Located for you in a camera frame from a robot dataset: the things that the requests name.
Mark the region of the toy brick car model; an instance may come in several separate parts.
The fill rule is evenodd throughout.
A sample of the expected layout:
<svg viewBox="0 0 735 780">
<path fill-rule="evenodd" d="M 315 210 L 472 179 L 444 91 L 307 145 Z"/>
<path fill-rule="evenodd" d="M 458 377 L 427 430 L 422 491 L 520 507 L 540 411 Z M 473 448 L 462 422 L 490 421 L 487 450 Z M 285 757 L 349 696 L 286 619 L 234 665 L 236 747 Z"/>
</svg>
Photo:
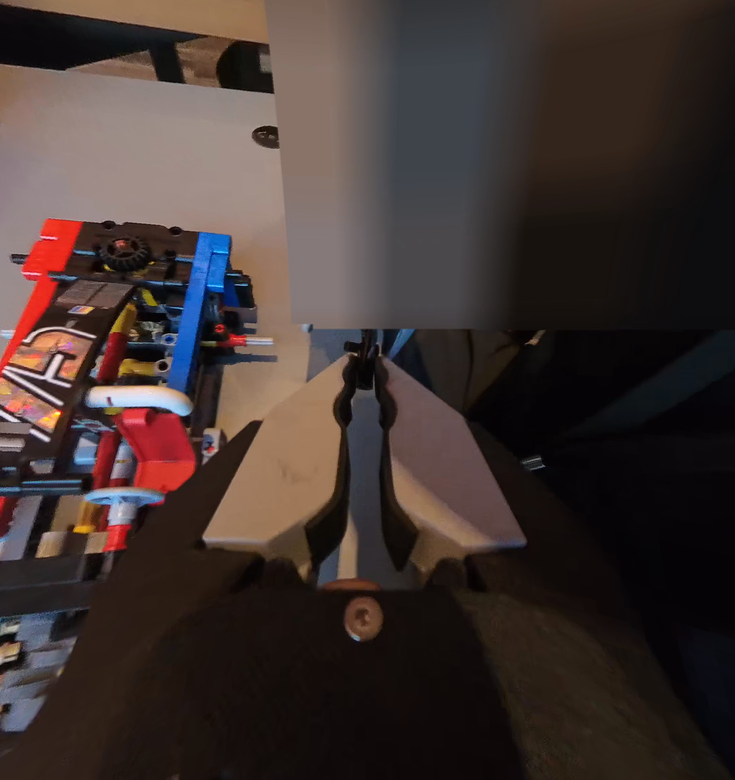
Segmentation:
<svg viewBox="0 0 735 780">
<path fill-rule="evenodd" d="M 224 369 L 255 334 L 232 238 L 48 219 L 0 359 L 0 743 L 59 679 L 150 509 L 227 441 Z"/>
</svg>

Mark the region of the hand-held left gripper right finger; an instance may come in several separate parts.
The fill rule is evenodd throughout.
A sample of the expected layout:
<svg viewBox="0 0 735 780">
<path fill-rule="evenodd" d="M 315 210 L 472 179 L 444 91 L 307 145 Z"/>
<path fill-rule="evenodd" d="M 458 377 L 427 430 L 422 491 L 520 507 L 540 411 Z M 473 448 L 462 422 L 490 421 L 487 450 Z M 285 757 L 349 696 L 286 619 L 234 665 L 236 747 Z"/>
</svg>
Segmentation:
<svg viewBox="0 0 735 780">
<path fill-rule="evenodd" d="M 380 405 L 382 533 L 393 567 L 432 572 L 443 560 L 527 545 L 463 415 L 384 357 Z"/>
</svg>

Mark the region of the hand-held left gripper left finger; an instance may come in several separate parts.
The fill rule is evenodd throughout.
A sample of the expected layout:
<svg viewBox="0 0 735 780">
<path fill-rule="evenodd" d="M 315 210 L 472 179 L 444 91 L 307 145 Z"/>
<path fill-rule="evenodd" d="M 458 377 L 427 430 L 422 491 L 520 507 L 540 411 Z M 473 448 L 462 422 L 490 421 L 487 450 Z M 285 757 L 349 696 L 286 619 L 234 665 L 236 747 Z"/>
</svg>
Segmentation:
<svg viewBox="0 0 735 780">
<path fill-rule="evenodd" d="M 203 534 L 208 548 L 319 567 L 338 547 L 352 369 L 352 356 L 342 356 L 265 417 Z"/>
</svg>

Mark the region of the dark office chair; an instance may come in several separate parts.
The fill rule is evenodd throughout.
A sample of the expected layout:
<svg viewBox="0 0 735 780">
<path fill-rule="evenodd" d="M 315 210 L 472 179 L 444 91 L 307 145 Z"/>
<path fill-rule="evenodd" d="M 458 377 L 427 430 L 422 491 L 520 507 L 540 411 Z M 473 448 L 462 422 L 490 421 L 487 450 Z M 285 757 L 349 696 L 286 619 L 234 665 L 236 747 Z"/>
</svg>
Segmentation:
<svg viewBox="0 0 735 780">
<path fill-rule="evenodd" d="M 274 93 L 264 42 L 3 2 L 0 65 Z"/>
</svg>

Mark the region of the small black brick assembly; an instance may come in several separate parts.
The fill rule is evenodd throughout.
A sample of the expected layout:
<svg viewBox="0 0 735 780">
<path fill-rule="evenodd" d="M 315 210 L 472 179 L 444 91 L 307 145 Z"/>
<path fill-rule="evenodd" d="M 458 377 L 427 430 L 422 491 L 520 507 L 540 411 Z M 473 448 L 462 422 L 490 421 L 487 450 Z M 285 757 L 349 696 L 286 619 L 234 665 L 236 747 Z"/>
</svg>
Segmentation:
<svg viewBox="0 0 735 780">
<path fill-rule="evenodd" d="M 380 348 L 376 329 L 362 329 L 359 342 L 353 340 L 344 342 L 343 350 L 348 358 L 344 369 L 346 385 L 362 391 L 373 389 L 374 367 L 376 358 L 380 355 Z"/>
</svg>

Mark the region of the person's dark clothing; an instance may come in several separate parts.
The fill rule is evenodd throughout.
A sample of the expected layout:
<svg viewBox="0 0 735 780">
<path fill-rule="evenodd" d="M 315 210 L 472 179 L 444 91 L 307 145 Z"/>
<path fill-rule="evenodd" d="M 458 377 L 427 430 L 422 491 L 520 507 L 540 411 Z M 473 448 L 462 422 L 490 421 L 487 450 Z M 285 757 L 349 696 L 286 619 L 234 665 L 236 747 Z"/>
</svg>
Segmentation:
<svg viewBox="0 0 735 780">
<path fill-rule="evenodd" d="M 735 330 L 418 330 L 395 361 L 586 523 L 735 777 Z"/>
</svg>

